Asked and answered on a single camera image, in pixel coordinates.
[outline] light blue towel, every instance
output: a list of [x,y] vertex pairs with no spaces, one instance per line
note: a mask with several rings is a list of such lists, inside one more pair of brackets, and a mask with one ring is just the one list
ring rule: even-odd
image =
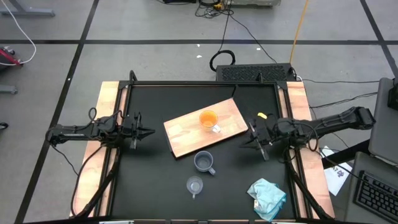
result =
[[266,221],[272,221],[286,202],[286,194],[277,184],[270,183],[263,178],[253,183],[248,194],[255,199],[254,211]]

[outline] keyboard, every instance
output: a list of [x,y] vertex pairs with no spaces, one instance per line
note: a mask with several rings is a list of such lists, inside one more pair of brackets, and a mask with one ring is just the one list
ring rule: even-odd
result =
[[364,181],[357,181],[354,203],[389,222],[398,223],[398,187],[363,170],[359,177]]

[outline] white cable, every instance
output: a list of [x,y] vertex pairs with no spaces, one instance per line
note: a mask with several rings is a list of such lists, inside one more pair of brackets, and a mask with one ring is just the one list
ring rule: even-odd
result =
[[[33,57],[35,56],[35,54],[36,54],[36,45],[33,43],[33,41],[25,34],[25,32],[24,32],[24,31],[22,30],[22,28],[19,26],[19,24],[18,24],[18,22],[17,22],[17,19],[14,17],[14,15],[13,15],[12,12],[11,12],[11,10],[7,7],[7,5],[6,5],[6,3],[4,2],[4,0],[1,0],[1,2],[2,2],[2,4],[6,7],[6,9],[8,10],[8,12],[9,12],[10,15],[12,16],[12,18],[14,19],[14,21],[15,21],[15,23],[17,24],[19,30],[25,35],[25,37],[32,43],[33,47],[35,48],[35,50],[34,50],[32,56],[30,57],[29,60],[26,60],[25,62],[19,62],[19,63],[20,63],[20,64],[23,64],[23,63],[30,62],[30,61],[33,59]],[[1,62],[0,62],[0,65],[14,66],[14,65],[17,65],[17,64],[7,64],[7,63],[1,63]]]

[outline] gray mug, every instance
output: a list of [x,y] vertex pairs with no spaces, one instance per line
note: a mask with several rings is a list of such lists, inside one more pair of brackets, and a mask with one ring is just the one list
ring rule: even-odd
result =
[[193,158],[193,163],[195,163],[195,167],[200,172],[209,172],[212,175],[216,174],[216,171],[211,168],[213,165],[213,156],[208,151],[198,152],[195,158]]

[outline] gray floor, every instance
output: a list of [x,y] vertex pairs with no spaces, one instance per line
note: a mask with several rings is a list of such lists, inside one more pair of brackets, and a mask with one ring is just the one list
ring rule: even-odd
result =
[[[34,7],[53,8],[56,16],[18,18],[32,39],[78,40],[83,32],[93,0],[22,1]],[[283,0],[273,9],[234,9],[234,17],[247,25],[258,39],[292,40],[305,0]],[[398,16],[394,0],[367,0],[386,40],[398,40]],[[195,5],[166,6],[155,0],[99,0],[87,39],[162,40],[221,39],[226,17],[203,19],[194,16]],[[5,39],[24,39],[10,17],[0,16],[0,45]],[[226,39],[251,39],[235,21],[230,21]],[[300,32],[301,40],[377,40],[358,0],[310,1]],[[30,45],[12,45],[22,58],[32,53]],[[208,62],[219,45],[85,45],[73,77],[59,123],[88,121],[95,106],[101,82],[126,80],[133,69],[139,80],[214,80]],[[264,45],[278,61],[288,62],[291,45]],[[236,54],[237,64],[271,63],[257,45],[224,45]],[[389,46],[398,58],[398,46]],[[76,51],[76,45],[38,45],[37,55],[22,68],[0,75],[0,83],[17,85],[17,95],[0,95],[0,121],[10,124],[0,133],[0,223],[12,223],[25,194],[63,83]],[[221,55],[215,64],[227,64]],[[323,81],[378,80],[393,74],[378,45],[298,45],[293,61],[303,78]],[[306,83],[312,106],[377,91],[377,84]],[[376,97],[315,110],[318,117],[339,113],[350,106],[374,109]],[[352,146],[367,139],[369,131],[338,133]],[[344,149],[335,136],[325,136],[321,145]],[[79,168],[84,142],[60,145]],[[67,218],[76,176],[63,157],[53,150],[45,160],[25,222]],[[337,218],[345,210],[348,181],[337,197],[332,197]]]

